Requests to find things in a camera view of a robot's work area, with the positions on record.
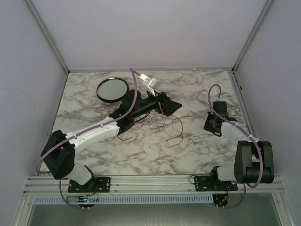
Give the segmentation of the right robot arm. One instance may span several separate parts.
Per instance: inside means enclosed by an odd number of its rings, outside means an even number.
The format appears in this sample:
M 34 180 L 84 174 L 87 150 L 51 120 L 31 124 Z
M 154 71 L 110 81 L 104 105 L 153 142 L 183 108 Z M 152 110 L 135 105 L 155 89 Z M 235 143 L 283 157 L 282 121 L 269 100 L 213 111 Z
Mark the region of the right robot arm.
M 240 123 L 229 117 L 227 103 L 214 101 L 213 110 L 208 112 L 204 130 L 229 140 L 236 147 L 233 166 L 216 166 L 211 170 L 213 180 L 256 185 L 274 182 L 272 144 L 261 141 L 245 131 Z

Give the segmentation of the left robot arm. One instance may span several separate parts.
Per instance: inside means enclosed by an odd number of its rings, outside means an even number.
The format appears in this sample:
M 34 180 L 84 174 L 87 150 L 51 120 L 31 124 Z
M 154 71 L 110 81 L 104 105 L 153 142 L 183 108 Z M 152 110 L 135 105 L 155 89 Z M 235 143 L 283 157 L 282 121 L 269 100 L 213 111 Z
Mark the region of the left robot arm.
M 168 117 L 182 107 L 182 104 L 173 101 L 165 92 L 147 95 L 142 98 L 139 91 L 129 90 L 122 98 L 119 108 L 100 122 L 75 132 L 53 132 L 41 158 L 54 179 L 68 178 L 81 186 L 88 185 L 94 180 L 94 175 L 87 166 L 75 162 L 77 154 L 100 141 L 128 131 L 140 116 L 155 111 Z

